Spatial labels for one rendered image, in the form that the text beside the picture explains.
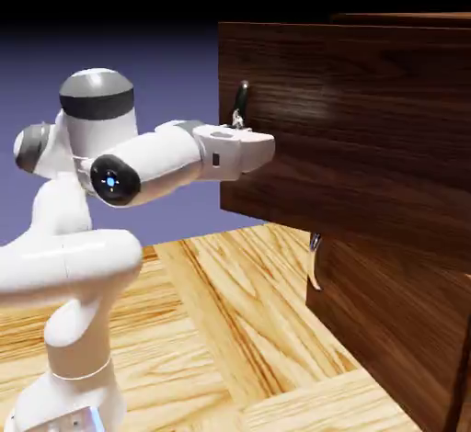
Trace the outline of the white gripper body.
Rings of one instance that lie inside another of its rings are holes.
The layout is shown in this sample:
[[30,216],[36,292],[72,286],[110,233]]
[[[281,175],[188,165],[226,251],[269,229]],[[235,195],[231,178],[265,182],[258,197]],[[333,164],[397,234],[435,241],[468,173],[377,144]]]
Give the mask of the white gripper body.
[[269,163],[275,154],[275,138],[271,134],[243,130],[238,133],[240,174],[253,172]]

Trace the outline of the dark wood cabinet door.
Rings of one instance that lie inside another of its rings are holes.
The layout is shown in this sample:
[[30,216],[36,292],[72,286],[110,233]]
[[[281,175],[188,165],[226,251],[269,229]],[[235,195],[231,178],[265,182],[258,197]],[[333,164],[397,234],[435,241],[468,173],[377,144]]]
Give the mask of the dark wood cabinet door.
[[219,110],[274,160],[224,210],[471,270],[471,29],[222,23]]
[[321,236],[306,306],[422,432],[471,432],[471,274]]

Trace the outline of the curved dark metal handle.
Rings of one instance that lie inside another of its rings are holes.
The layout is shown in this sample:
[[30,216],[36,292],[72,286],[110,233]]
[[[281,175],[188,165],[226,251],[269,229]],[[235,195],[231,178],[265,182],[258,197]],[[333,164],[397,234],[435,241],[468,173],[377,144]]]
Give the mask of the curved dark metal handle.
[[235,94],[235,103],[231,113],[231,126],[234,129],[242,130],[245,128],[248,92],[249,82],[247,80],[241,81]]

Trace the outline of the dark wood cabinet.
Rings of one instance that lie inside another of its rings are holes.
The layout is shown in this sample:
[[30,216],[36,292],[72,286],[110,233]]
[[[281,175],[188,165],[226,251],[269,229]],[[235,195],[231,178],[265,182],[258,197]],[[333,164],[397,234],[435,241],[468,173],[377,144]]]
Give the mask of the dark wood cabinet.
[[406,34],[373,54],[417,78],[362,102],[374,133],[306,304],[425,432],[471,432],[471,13],[359,20]]

